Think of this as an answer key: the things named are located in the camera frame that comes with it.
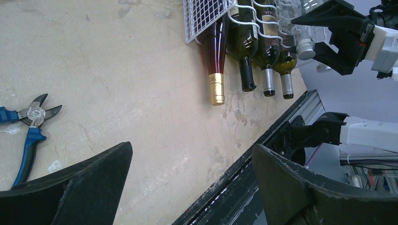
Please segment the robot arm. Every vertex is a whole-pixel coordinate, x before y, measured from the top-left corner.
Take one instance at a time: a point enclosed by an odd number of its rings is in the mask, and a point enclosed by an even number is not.
[[[306,126],[298,116],[283,125],[270,148],[290,158],[299,149],[321,143],[360,145],[398,153],[398,124],[326,112]]]
[[[372,70],[379,72],[377,78],[398,80],[398,74],[393,73],[398,63],[398,31],[392,29],[398,28],[398,1],[388,0],[385,4],[372,8],[371,15],[366,17],[343,0],[329,0],[292,23],[329,28],[330,44],[338,52],[324,42],[316,43],[314,59],[341,75],[352,74],[362,60],[371,60]],[[375,9],[384,11],[375,13]]]

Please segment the wire grid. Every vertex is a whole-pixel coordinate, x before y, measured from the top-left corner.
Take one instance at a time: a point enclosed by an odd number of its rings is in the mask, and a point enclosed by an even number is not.
[[[275,8],[275,9],[276,9],[275,6],[272,6],[272,5],[262,5],[262,4],[257,3],[255,0],[252,0],[252,3],[255,4],[255,5],[257,5],[257,6],[259,6],[259,7],[263,7],[263,8],[270,8],[270,7],[271,7],[271,8]],[[235,6],[238,7],[238,8],[250,8],[251,10],[253,10],[254,15],[256,15],[256,17],[255,17],[256,21],[258,21],[258,22],[261,23],[261,24],[276,24],[276,25],[279,26],[279,23],[278,23],[278,22],[262,21],[260,18],[257,17],[257,11],[256,11],[256,9],[253,8],[253,7],[251,7],[251,6],[241,6],[241,5],[238,5],[238,4],[235,4]],[[260,26],[259,26],[257,23],[254,23],[254,22],[242,22],[242,21],[237,21],[237,20],[235,20],[234,18],[232,18],[230,12],[227,12],[227,13],[228,13],[229,19],[230,19],[232,22],[237,23],[237,24],[241,24],[241,25],[252,25],[252,26],[255,26],[256,29],[257,29],[257,34],[260,35],[260,36],[262,36],[263,38],[277,38],[277,39],[280,40],[280,43],[281,43],[281,46],[282,46],[282,47],[285,47],[285,48],[290,48],[290,47],[291,47],[291,46],[286,46],[286,45],[283,44],[283,38],[282,38],[281,36],[272,36],[272,35],[265,35],[265,34],[263,34],[263,33],[260,31]]]
[[[185,42],[188,44],[234,5],[236,0],[183,0]]]

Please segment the gray surface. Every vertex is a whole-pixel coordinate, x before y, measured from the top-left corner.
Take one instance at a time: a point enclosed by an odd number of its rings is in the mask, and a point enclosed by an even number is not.
[[[368,15],[379,0],[347,0],[355,10]],[[363,61],[352,75],[341,76],[335,71],[317,73],[317,62],[300,68],[308,90],[317,89],[326,111],[347,113],[369,120],[398,122],[398,82],[377,80],[377,72],[371,71],[372,62]],[[345,152],[371,151],[363,147],[340,146]]]
[[[315,148],[306,149],[307,159],[311,157]],[[325,177],[347,183],[345,170],[340,166],[337,146],[323,144],[308,165],[309,170]]]
[[[257,220],[253,223],[253,225],[267,225],[267,218],[265,218],[265,212],[261,212]]]

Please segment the green wine bottle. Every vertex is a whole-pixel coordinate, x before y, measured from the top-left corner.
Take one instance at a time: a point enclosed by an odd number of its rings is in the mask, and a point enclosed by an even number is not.
[[[237,0],[239,5],[253,6],[251,0]],[[254,23],[253,11],[249,8],[233,7],[230,10],[232,18],[240,22]],[[238,61],[242,91],[248,92],[256,88],[253,79],[252,57],[257,52],[258,34],[254,25],[241,25],[230,23],[228,30],[227,50]]]
[[[283,38],[283,44],[285,46],[294,46],[294,36],[284,34],[280,34],[280,36]],[[296,54],[291,53],[289,49],[282,47],[278,62],[274,65],[274,70],[281,75],[284,99],[292,99],[294,97],[291,71],[296,67],[296,65]]]
[[[274,0],[257,0],[262,5],[275,6]],[[264,22],[276,22],[276,13],[273,8],[259,7],[254,5],[257,11],[257,18]],[[275,24],[263,24],[257,22],[260,26],[260,32],[265,35],[277,36],[278,26]],[[271,97],[275,95],[274,70],[273,66],[279,58],[279,40],[276,38],[259,37],[259,49],[253,57],[254,63],[260,67],[263,80],[264,96]]]

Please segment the wine label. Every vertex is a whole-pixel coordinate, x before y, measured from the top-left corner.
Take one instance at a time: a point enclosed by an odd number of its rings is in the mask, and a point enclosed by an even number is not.
[[[232,9],[230,9],[230,14],[232,18],[236,19],[239,16],[239,8],[234,6]]]
[[[293,35],[280,34],[279,36],[281,38],[283,38],[283,44],[285,46],[289,46],[289,47],[294,46],[294,36]]]
[[[276,22],[276,14],[273,8],[265,8],[261,13],[261,19],[264,22]],[[278,25],[276,24],[262,24],[264,34],[270,36],[278,36]],[[276,38],[265,38],[267,46],[279,47],[279,40]]]
[[[262,16],[262,21],[264,22],[276,22],[275,10],[272,8],[264,9]],[[265,35],[277,36],[278,35],[278,25],[276,24],[264,24],[262,25]]]
[[[265,38],[265,45],[266,46],[275,46],[280,47],[279,39],[277,38]]]
[[[257,32],[257,27],[255,25],[253,25],[253,35],[254,35],[255,39],[257,39],[257,40],[259,39],[259,34]]]
[[[256,14],[254,12],[252,12],[252,13],[253,13],[252,23],[256,23]],[[257,27],[255,25],[253,25],[253,35],[254,35],[255,39],[257,39],[257,40],[259,39],[259,34],[257,32]]]

